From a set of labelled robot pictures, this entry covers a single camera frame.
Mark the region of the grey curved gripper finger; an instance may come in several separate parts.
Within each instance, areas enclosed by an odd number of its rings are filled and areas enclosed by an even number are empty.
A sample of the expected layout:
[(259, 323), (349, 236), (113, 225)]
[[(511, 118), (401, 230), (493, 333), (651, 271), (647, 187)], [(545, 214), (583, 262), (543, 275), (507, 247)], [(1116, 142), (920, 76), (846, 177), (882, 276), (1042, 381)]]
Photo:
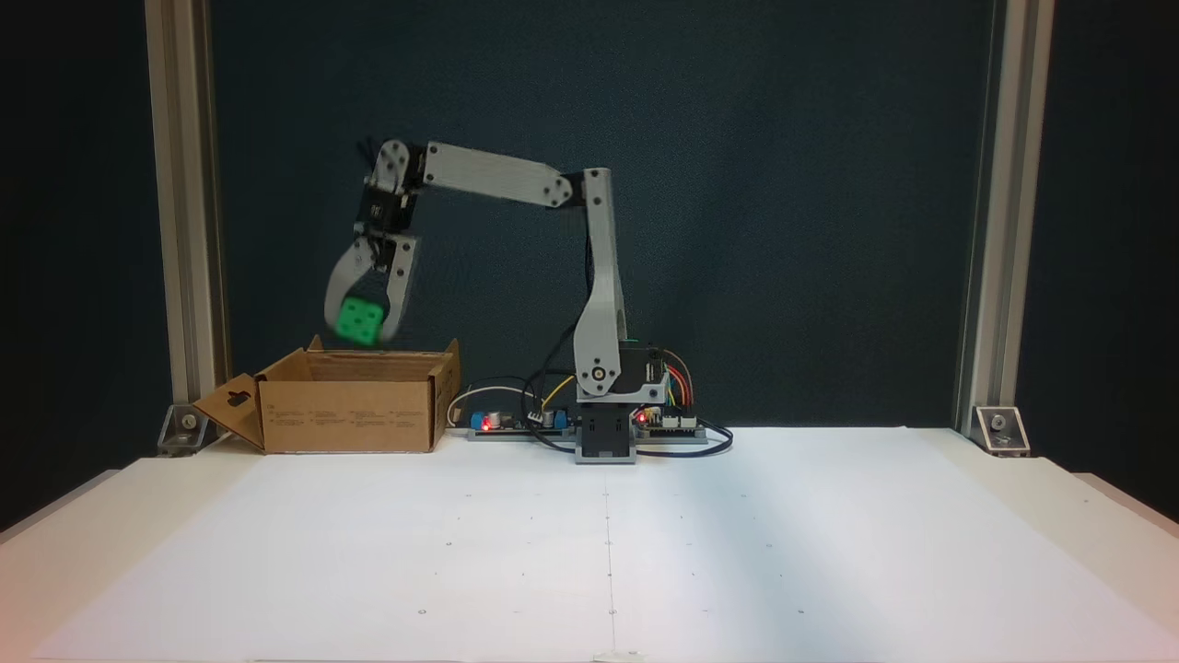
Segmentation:
[(378, 297), (371, 293), (373, 270), (361, 255), (361, 239), (332, 267), (324, 301), (325, 323), (347, 341), (378, 340)]

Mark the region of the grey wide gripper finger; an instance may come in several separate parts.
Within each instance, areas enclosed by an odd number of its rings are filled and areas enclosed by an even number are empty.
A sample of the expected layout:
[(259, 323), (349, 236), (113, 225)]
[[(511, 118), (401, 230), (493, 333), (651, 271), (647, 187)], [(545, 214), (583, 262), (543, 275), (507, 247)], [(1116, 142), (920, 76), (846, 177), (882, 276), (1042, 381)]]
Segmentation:
[(415, 262), (411, 273), (387, 273), (386, 297), (388, 298), (389, 309), (382, 327), (380, 327), (380, 343), (390, 343), (396, 332), (399, 332), (401, 320), (408, 306), (414, 265)]

